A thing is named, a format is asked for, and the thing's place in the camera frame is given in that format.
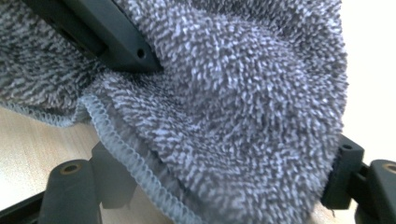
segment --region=wooden surface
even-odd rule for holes
[[[396,3],[345,0],[343,28],[348,51],[348,103],[344,134],[366,149],[364,161],[396,161]],[[59,129],[0,109],[0,210],[45,188],[56,165],[88,159],[98,142],[88,125]],[[320,205],[311,223],[354,223],[346,211]],[[105,223],[169,223],[137,189],[129,208],[104,211]]]

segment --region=gray textured fabric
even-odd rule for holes
[[[116,2],[163,72],[109,71],[0,0],[1,104],[58,126],[91,118],[177,223],[304,223],[342,130],[340,1]]]

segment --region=screw hole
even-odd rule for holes
[[[391,164],[391,163],[385,164],[384,168],[386,170],[388,170],[389,172],[396,174],[396,165],[395,164]]]
[[[71,174],[77,172],[80,168],[81,168],[81,165],[79,163],[66,164],[66,166],[62,167],[61,174],[62,175],[71,175]]]
[[[350,146],[350,145],[343,145],[343,148],[352,149],[352,146]]]
[[[144,57],[146,57],[146,53],[143,49],[138,49],[137,50],[137,57],[139,57],[140,59],[143,59]]]

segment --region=black plastic part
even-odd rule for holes
[[[68,161],[51,171],[38,223],[102,223],[88,161]]]
[[[372,217],[365,210],[358,205],[355,212],[355,223],[356,224],[381,224],[378,218]]]
[[[111,0],[23,0],[87,57],[117,71],[162,68],[140,32]]]
[[[10,206],[0,212],[0,224],[34,224],[37,223],[44,192]]]
[[[367,185],[367,175],[371,167],[363,164],[361,169],[350,177],[346,192],[356,201],[359,208],[364,212],[364,217],[378,220],[377,208],[374,206],[373,194]]]
[[[348,209],[351,197],[347,194],[347,186],[351,175],[361,168],[364,149],[343,135],[338,149],[321,203],[329,209]]]
[[[102,143],[92,149],[90,162],[97,197],[103,208],[121,208],[132,200],[137,186],[135,180],[125,166],[110,155]]]
[[[367,180],[380,223],[396,224],[396,162],[373,161]]]

